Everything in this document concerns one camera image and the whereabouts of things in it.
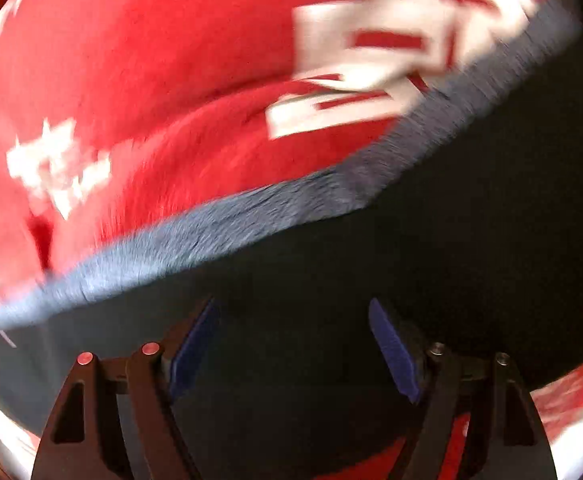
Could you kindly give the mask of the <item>red sofa cover white characters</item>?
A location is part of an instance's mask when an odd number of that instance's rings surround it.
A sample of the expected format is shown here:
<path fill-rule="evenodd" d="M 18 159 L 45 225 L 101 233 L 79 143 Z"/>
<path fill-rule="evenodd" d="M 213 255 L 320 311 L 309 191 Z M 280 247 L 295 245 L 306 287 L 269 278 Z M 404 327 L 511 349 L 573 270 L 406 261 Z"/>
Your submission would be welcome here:
<path fill-rule="evenodd" d="M 236 247 L 249 193 L 369 148 L 544 1 L 0 0 L 0 314 L 135 236 L 220 222 L 224 200 Z M 583 479 L 583 362 L 532 389 L 503 353 L 554 479 Z M 0 408 L 0 478 L 35 479 L 46 422 Z M 406 427 L 309 479 L 391 479 Z"/>

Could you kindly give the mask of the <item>black pants with grey trim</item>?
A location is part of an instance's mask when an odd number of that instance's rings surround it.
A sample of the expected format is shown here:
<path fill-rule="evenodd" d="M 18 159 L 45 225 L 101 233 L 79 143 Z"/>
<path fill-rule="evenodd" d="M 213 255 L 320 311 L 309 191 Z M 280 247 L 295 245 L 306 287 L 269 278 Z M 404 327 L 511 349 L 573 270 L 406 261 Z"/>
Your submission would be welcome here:
<path fill-rule="evenodd" d="M 0 408 L 41 432 L 78 355 L 125 356 L 208 296 L 221 324 L 175 419 L 204 478 L 308 479 L 384 450 L 409 402 L 369 327 L 508 353 L 532 389 L 583 362 L 583 0 L 299 183 L 135 236 L 0 314 Z"/>

